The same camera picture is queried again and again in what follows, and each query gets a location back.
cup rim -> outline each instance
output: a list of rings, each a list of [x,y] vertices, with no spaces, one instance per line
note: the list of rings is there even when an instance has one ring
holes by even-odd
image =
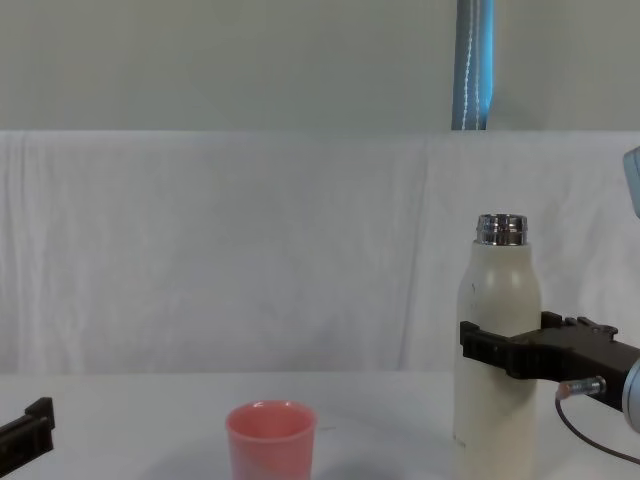
[[[311,423],[309,424],[308,427],[306,427],[305,429],[294,433],[293,435],[287,435],[284,437],[275,437],[275,438],[260,438],[260,437],[252,437],[250,435],[244,435],[242,433],[239,433],[235,430],[233,430],[231,428],[231,419],[234,415],[238,414],[241,410],[245,410],[247,408],[257,408],[255,407],[256,404],[258,403],[262,403],[262,404],[270,404],[270,405],[284,405],[287,408],[295,408],[297,410],[300,410],[306,414],[308,414],[311,418]],[[316,415],[316,412],[302,404],[299,402],[294,402],[291,400],[258,400],[255,402],[249,402],[249,403],[245,403],[243,405],[240,405],[239,407],[234,408],[233,410],[231,410],[231,412],[229,412],[229,414],[227,415],[227,418],[224,422],[225,424],[225,428],[227,430],[227,433],[232,436],[235,439],[238,440],[242,440],[245,442],[251,442],[251,443],[283,443],[283,442],[291,442],[293,440],[297,440],[300,437],[303,437],[305,435],[307,435],[309,432],[312,432],[313,430],[315,430],[316,425],[318,423],[318,417]]]

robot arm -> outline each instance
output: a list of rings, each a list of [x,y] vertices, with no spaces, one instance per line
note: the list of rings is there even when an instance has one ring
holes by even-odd
[[[465,357],[503,369],[510,377],[571,382],[575,393],[623,412],[640,433],[640,349],[617,342],[617,333],[585,317],[563,319],[544,312],[540,329],[510,338],[462,322],[460,344]]]

black clamp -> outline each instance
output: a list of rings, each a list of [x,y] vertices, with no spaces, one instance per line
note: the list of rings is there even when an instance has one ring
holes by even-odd
[[[463,355],[522,380],[565,382],[600,376],[607,388],[593,398],[622,411],[624,383],[640,358],[640,350],[616,341],[616,328],[585,317],[563,319],[543,312],[540,326],[539,330],[504,337],[461,322]]]
[[[41,398],[23,417],[0,427],[0,477],[53,450],[55,426],[53,400]]]

black cable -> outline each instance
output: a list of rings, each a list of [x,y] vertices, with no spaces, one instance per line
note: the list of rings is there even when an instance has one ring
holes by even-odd
[[[571,424],[569,419],[566,417],[566,415],[562,411],[562,405],[560,405],[560,400],[558,398],[556,398],[556,412],[558,412],[558,416],[560,417],[560,420],[562,420],[562,423],[564,423],[565,426],[569,430],[571,430],[571,433],[573,433],[576,437],[578,437],[583,442],[587,443],[588,445],[591,445],[593,448],[597,448],[598,450],[604,453],[608,453],[609,455],[613,455],[614,457],[621,458],[622,460],[626,460],[627,462],[640,465],[640,458],[632,457],[631,455],[626,455],[624,453],[620,453],[610,448],[607,448],[604,445],[600,445],[599,443],[594,442],[589,437],[585,436],[580,431],[578,431],[578,429]]]

gray wall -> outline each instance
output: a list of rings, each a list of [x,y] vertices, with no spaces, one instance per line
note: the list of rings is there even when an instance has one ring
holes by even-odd
[[[640,130],[637,0],[495,0],[490,129]]]
[[[0,129],[446,130],[455,0],[3,0]]]

